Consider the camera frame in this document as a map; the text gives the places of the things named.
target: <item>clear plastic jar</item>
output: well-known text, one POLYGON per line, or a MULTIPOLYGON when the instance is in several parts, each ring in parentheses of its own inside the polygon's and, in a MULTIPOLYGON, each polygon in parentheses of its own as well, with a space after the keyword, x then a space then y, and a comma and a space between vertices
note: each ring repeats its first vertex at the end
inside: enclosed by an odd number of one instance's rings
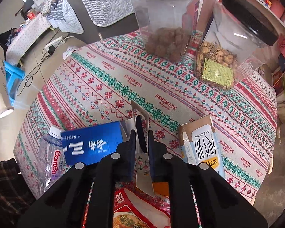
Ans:
POLYGON ((198 0, 132 0, 147 53, 181 60, 196 30, 198 0))
POLYGON ((232 88, 263 65, 252 53, 272 46, 278 38, 269 20, 246 0, 215 3, 209 24, 198 50, 195 75, 223 89, 232 88))

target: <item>bottle cap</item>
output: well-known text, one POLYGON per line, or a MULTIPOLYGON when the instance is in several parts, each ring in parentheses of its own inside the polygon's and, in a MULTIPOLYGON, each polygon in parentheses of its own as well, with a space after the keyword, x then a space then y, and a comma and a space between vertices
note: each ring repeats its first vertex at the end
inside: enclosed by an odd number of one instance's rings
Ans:
POLYGON ((252 34, 269 46, 273 46, 279 34, 272 23, 256 7, 246 0, 222 0, 224 7, 252 34))
POLYGON ((64 129, 56 125, 51 125, 51 127, 49 128, 49 135, 61 140, 61 133, 64 131, 64 129))

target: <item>blue stool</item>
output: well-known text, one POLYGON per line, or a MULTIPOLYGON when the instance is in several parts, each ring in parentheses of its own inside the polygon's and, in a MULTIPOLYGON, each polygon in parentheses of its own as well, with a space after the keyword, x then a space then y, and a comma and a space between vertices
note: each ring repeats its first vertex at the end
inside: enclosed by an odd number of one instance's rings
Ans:
POLYGON ((8 91, 11 105, 13 106, 15 99, 13 99, 10 95, 11 89, 16 79, 23 80, 25 77, 25 72, 16 66, 10 65, 7 61, 4 61, 4 64, 6 73, 6 89, 8 91))

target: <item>red food package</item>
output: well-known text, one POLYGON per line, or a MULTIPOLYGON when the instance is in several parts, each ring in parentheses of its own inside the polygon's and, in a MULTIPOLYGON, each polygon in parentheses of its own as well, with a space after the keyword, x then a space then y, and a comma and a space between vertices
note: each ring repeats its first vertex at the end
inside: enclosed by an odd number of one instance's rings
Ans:
POLYGON ((36 18, 37 13, 34 9, 31 9, 30 11, 27 12, 27 17, 32 20, 34 18, 36 18))
MULTIPOLYGON (((170 215, 145 202, 126 188, 114 194, 113 228, 167 228, 170 215)), ((88 205, 84 214, 85 226, 88 205)))

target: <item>black jar lid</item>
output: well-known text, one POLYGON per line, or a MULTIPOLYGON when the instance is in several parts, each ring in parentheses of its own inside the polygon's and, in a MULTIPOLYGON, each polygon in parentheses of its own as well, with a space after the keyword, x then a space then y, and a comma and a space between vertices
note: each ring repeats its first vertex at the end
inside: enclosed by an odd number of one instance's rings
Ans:
POLYGON ((269 46, 277 41, 278 33, 271 22, 246 0, 222 0, 225 8, 246 28, 269 46))

